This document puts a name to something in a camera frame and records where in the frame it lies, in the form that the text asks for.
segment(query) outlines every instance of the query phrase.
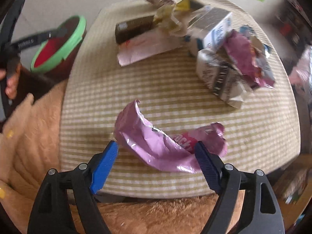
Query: checkered tablecloth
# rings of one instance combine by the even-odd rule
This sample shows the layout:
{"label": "checkered tablecloth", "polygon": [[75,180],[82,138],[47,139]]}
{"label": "checkered tablecloth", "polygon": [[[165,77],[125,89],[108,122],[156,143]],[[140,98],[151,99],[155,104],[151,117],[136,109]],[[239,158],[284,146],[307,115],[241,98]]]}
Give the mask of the checkered tablecloth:
{"label": "checkered tablecloth", "polygon": [[[272,46],[254,19],[227,0],[200,0],[233,12],[233,27],[250,25]],[[118,113],[139,99],[141,112],[167,134],[221,122],[229,143],[224,162],[242,171],[268,173],[299,154],[297,107],[284,67],[276,53],[269,58],[275,89],[261,88],[242,109],[211,94],[195,73],[196,59],[185,48],[159,54],[121,68],[114,40],[118,22],[152,15],[143,0],[102,10],[75,60],[65,93],[60,130],[62,169],[88,162],[113,140]],[[144,165],[120,148],[103,192],[141,198],[179,198],[211,193],[202,174],[166,173]]]}

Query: metal rivet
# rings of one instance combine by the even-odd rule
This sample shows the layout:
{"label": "metal rivet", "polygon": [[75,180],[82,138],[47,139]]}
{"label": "metal rivet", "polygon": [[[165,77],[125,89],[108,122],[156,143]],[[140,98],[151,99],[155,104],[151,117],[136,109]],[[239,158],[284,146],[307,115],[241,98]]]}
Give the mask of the metal rivet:
{"label": "metal rivet", "polygon": [[263,176],[264,175],[264,172],[262,170],[257,170],[256,173],[259,175],[259,176]]}
{"label": "metal rivet", "polygon": [[55,169],[50,169],[48,171],[48,174],[51,175],[51,176],[54,175],[55,174]]}
{"label": "metal rivet", "polygon": [[82,163],[79,165],[80,170],[85,170],[85,169],[87,169],[87,167],[88,167],[88,165],[86,163]]}
{"label": "metal rivet", "polygon": [[232,171],[233,170],[233,165],[231,165],[231,164],[229,164],[229,163],[227,163],[226,165],[225,165],[225,169],[227,169],[228,171]]}

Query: white and pink package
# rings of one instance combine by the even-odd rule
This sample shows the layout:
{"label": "white and pink package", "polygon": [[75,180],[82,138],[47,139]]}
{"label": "white and pink package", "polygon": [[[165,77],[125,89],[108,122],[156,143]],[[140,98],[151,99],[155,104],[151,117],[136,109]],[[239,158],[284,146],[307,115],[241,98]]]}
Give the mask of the white and pink package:
{"label": "white and pink package", "polygon": [[138,100],[129,103],[116,119],[114,136],[121,146],[134,152],[147,165],[166,172],[201,172],[194,146],[202,141],[212,154],[224,156],[227,142],[220,123],[169,137],[140,113]]}

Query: person's hand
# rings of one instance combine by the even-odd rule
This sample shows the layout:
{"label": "person's hand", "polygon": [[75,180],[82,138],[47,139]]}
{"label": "person's hand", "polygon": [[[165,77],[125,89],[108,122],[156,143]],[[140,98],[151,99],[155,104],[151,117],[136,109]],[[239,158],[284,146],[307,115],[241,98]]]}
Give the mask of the person's hand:
{"label": "person's hand", "polygon": [[[15,99],[17,95],[17,88],[18,88],[18,80],[21,74],[21,64],[18,65],[16,68],[16,73],[11,76],[7,80],[7,87],[5,89],[5,93],[9,97],[9,99]],[[6,75],[6,71],[4,69],[0,69],[0,81],[4,79]]]}

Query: brown fuzzy blanket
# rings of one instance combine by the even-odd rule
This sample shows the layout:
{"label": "brown fuzzy blanket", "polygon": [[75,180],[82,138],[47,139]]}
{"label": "brown fuzzy blanket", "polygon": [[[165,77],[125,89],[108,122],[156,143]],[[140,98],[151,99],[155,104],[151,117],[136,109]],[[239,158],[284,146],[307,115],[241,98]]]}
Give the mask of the brown fuzzy blanket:
{"label": "brown fuzzy blanket", "polygon": [[[33,201],[50,168],[60,170],[60,114],[67,82],[56,85],[33,104],[28,95],[4,126],[0,143],[0,202],[15,226],[27,233]],[[240,216],[244,193],[239,193],[229,226]],[[215,194],[144,203],[99,203],[99,210],[113,234],[200,233],[216,204]],[[79,233],[84,233],[77,208],[71,206]]]}

